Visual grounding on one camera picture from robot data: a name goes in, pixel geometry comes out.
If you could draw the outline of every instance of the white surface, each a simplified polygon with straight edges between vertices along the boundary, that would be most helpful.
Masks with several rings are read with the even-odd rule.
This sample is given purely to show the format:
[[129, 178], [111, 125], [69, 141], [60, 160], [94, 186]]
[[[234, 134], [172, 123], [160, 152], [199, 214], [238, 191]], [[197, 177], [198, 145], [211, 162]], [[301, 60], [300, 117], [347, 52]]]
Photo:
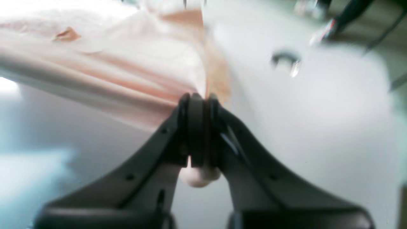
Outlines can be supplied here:
[[[217, 22], [213, 33], [233, 67], [231, 111], [293, 171], [365, 206], [378, 229], [395, 229], [398, 154], [383, 61], [362, 59], [350, 48], [308, 47], [312, 31], [269, 3], [209, 1], [206, 15]], [[295, 78], [270, 66], [280, 48], [302, 58]], [[0, 222], [7, 229], [23, 227], [41, 203], [111, 170], [149, 137], [76, 103], [20, 90], [19, 100], [0, 97], [0, 154], [36, 181], [25, 183], [31, 192], [16, 192], [2, 204], [7, 212], [1, 211]], [[49, 159], [36, 169], [34, 159], [30, 167], [10, 154]], [[12, 177], [2, 185], [16, 183]], [[231, 211], [224, 178], [204, 189], [178, 183], [173, 213], [180, 229], [225, 228]]]

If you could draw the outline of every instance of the black plastic bracket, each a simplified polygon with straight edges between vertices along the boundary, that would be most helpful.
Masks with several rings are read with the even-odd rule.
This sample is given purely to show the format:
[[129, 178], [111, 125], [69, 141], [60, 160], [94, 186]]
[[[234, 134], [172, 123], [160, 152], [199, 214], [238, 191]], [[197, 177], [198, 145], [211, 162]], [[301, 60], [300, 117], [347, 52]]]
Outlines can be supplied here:
[[374, 229], [361, 207], [306, 182], [278, 162], [211, 95], [184, 95], [129, 160], [39, 213], [35, 229], [172, 229], [178, 174], [209, 158], [227, 178], [230, 229]]

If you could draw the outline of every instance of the drain hole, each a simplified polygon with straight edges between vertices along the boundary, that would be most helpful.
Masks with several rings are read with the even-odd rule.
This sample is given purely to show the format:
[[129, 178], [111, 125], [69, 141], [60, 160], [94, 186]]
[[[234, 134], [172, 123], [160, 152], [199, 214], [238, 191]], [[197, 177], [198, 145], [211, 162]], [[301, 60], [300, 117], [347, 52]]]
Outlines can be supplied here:
[[278, 51], [271, 56], [271, 64], [276, 70], [288, 73], [291, 77], [298, 74], [301, 59], [290, 51]]

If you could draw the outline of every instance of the black plastic arm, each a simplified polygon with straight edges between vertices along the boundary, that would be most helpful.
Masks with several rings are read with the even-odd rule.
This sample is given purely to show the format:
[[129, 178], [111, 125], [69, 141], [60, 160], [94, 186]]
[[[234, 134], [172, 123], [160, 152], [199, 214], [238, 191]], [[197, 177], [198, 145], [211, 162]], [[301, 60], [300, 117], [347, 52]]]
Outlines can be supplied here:
[[34, 229], [171, 229], [179, 171], [204, 158], [229, 182], [230, 229], [374, 229], [361, 207], [278, 162], [215, 96], [185, 95], [145, 145], [96, 182], [44, 206]]
[[209, 98], [214, 165], [229, 182], [229, 228], [373, 229], [367, 212], [306, 182], [270, 154], [248, 128]]

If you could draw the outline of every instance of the wire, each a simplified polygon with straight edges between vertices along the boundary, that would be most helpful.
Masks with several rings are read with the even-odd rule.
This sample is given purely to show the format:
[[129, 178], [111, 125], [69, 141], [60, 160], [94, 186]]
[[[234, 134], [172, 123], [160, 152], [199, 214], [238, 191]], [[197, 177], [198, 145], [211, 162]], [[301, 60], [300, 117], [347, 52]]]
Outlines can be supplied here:
[[398, 26], [398, 24], [403, 20], [403, 18], [406, 16], [406, 14], [407, 14], [407, 8], [404, 8], [403, 12], [396, 19], [396, 21], [394, 21], [393, 24], [388, 29], [386, 29], [386, 31], [384, 31], [384, 33], [379, 38], [377, 38], [376, 40], [374, 40], [368, 44], [368, 46], [366, 47], [365, 53], [369, 52], [374, 47], [376, 47], [378, 44], [380, 44], [387, 37], [387, 35], [389, 35], [389, 33], [392, 32], [393, 29]]

